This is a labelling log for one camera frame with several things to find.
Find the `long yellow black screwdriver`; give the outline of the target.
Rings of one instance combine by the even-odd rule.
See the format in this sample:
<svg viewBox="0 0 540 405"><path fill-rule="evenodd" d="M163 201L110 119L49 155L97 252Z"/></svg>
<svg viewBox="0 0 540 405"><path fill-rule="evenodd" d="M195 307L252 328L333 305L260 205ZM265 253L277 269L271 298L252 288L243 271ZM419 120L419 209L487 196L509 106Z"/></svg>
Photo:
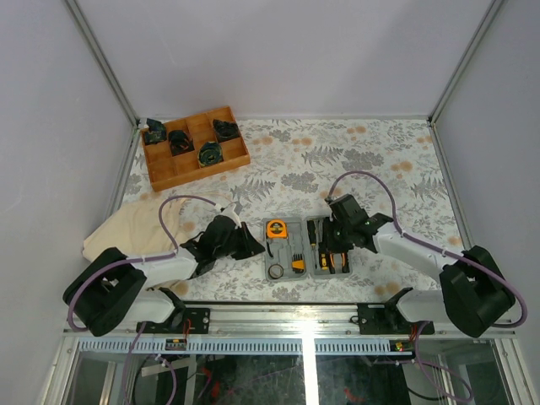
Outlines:
<svg viewBox="0 0 540 405"><path fill-rule="evenodd" d="M306 226L310 246L315 249L317 244L316 223L314 220L310 219L306 221Z"/></svg>

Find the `orange tape measure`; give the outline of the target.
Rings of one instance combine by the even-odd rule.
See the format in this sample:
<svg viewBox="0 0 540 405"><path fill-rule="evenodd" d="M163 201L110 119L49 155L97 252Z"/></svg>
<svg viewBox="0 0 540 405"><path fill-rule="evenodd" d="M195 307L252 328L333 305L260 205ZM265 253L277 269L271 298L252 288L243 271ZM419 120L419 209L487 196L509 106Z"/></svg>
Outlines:
<svg viewBox="0 0 540 405"><path fill-rule="evenodd" d="M266 223L266 247L267 254L273 258L271 244L275 241L285 241L288 239L287 225L282 219L271 219Z"/></svg>

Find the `orange black pliers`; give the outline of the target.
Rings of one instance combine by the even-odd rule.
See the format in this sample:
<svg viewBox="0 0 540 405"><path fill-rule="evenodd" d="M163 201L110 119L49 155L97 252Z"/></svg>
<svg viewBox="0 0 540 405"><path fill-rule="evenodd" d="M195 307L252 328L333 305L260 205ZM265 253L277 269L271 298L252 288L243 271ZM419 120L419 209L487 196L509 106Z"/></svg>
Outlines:
<svg viewBox="0 0 540 405"><path fill-rule="evenodd" d="M349 264L348 264L348 255L346 253L331 253L330 263L331 263L330 272L332 274L350 273Z"/></svg>

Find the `grey plastic tool case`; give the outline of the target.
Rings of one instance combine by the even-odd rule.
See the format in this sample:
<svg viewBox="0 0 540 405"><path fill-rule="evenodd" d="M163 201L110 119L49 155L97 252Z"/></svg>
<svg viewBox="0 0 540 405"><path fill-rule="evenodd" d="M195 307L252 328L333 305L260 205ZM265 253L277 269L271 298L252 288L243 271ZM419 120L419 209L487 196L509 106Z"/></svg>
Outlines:
<svg viewBox="0 0 540 405"><path fill-rule="evenodd" d="M271 258L267 254L267 247L266 247L266 223L271 219L264 219L262 221L263 225L263 237L264 237L264 246L266 247L266 252L264 253L264 274L266 280L270 282L285 282L285 281L296 281L296 280L302 280L308 277L312 277L315 280L317 279L324 279L324 278L346 278L347 276L352 274L352 268L349 262L349 256L348 256L348 264L350 273L348 274L341 274L336 273L332 274L330 272L330 252L322 249L322 223L323 219L326 217L318 216L318 217L308 217L306 219L302 219L300 217L291 217L291 218L273 218L273 219L282 219L286 225L288 230L288 239L285 241L275 241L271 244L272 251L273 251L273 258ZM316 248L313 249L310 245L309 239L308 239L308 233L307 233L307 226L306 221L307 220L314 220L316 223L316 233L317 233L317 244ZM319 253L324 252L327 254L327 261L329 265L328 271L321 270L320 264L319 264ZM305 259L305 272L302 274L294 273L291 267L292 264L292 256L295 253L300 253L304 255ZM268 268L273 264L280 264L284 269L284 275L280 279L270 279L267 275Z"/></svg>

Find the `short yellow black screwdriver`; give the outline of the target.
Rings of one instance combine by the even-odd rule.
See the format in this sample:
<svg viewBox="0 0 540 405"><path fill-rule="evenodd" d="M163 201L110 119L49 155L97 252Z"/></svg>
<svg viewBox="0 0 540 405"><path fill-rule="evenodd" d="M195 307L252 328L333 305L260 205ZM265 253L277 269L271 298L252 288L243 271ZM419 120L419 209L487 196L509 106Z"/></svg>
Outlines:
<svg viewBox="0 0 540 405"><path fill-rule="evenodd" d="M323 271L328 271L329 270L329 265L328 265L327 254L326 253L324 253L324 252L319 253L319 264L320 264L321 270L323 270Z"/></svg>

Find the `orange hex key set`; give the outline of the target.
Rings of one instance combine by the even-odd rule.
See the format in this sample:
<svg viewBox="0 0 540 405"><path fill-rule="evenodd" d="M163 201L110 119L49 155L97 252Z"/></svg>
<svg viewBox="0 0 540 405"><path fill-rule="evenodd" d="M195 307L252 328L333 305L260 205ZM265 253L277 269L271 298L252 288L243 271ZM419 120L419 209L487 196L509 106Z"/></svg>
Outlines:
<svg viewBox="0 0 540 405"><path fill-rule="evenodd" d="M300 253L295 253L292 256L292 270L294 273L302 274L305 272L305 259L304 255Z"/></svg>

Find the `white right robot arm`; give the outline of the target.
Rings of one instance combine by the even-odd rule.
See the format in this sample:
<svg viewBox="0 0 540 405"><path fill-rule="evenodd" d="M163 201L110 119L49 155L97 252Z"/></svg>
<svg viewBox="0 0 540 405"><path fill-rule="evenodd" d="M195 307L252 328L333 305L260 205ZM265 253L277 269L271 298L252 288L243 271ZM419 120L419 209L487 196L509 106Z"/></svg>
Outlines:
<svg viewBox="0 0 540 405"><path fill-rule="evenodd" d="M350 194L326 202L332 215L325 219L323 234L331 253L366 249L439 283L438 290L407 289L392 297L384 314L391 331L405 332L418 321L449 322L478 338L516 303L486 249L474 246L459 253L434 246L398 230L397 221L385 214L369 216Z"/></svg>

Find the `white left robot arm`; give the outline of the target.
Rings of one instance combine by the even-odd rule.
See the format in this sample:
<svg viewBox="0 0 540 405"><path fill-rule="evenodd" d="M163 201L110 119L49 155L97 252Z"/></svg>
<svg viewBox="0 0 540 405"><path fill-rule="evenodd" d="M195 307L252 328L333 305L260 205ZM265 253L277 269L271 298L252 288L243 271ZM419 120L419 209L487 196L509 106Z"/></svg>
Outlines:
<svg viewBox="0 0 540 405"><path fill-rule="evenodd" d="M67 323L95 337L123 321L146 333L188 332L186 305L166 284L198 278L222 258L240 261L264 251L233 207L221 209L204 231L165 253L127 256L107 248L64 291Z"/></svg>

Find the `black tape roll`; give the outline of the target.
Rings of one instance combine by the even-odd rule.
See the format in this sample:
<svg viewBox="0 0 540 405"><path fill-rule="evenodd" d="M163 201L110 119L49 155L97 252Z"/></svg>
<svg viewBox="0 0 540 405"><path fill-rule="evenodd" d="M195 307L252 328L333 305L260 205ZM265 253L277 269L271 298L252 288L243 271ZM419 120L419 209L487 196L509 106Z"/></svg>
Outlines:
<svg viewBox="0 0 540 405"><path fill-rule="evenodd" d="M284 275L284 268L278 263L273 264L268 268L267 275L270 279L280 279Z"/></svg>

